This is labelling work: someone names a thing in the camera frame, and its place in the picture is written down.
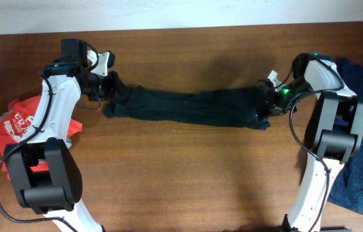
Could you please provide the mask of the black t-shirt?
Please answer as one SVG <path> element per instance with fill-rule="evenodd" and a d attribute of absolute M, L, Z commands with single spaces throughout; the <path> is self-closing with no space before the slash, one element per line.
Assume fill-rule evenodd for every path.
<path fill-rule="evenodd" d="M 127 87 L 104 108 L 107 118 L 176 121 L 206 126 L 266 130 L 265 93 L 255 87 L 178 93 Z"/>

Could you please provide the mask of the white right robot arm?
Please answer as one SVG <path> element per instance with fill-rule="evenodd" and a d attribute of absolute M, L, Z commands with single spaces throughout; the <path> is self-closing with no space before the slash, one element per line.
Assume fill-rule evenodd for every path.
<path fill-rule="evenodd" d="M 317 98 L 304 138 L 294 137 L 307 154 L 297 199 L 284 216 L 281 231 L 320 231 L 321 217 L 331 188 L 363 139 L 363 101 L 342 80 L 328 56 L 300 53 L 288 73 L 290 84 L 271 72 L 264 109 L 270 116 L 288 114 L 305 98 Z"/>

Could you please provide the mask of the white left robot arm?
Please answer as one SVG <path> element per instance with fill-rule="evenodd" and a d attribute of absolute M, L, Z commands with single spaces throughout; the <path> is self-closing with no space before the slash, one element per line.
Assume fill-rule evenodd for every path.
<path fill-rule="evenodd" d="M 80 39 L 63 39 L 61 57 L 40 73 L 42 93 L 31 126 L 17 144 L 5 148 L 6 166 L 22 208 L 52 221 L 61 231 L 104 231 L 82 200 L 82 175 L 67 147 L 71 116 L 82 95 L 102 102 L 125 89 L 111 70 L 115 55 L 99 53 Z"/>

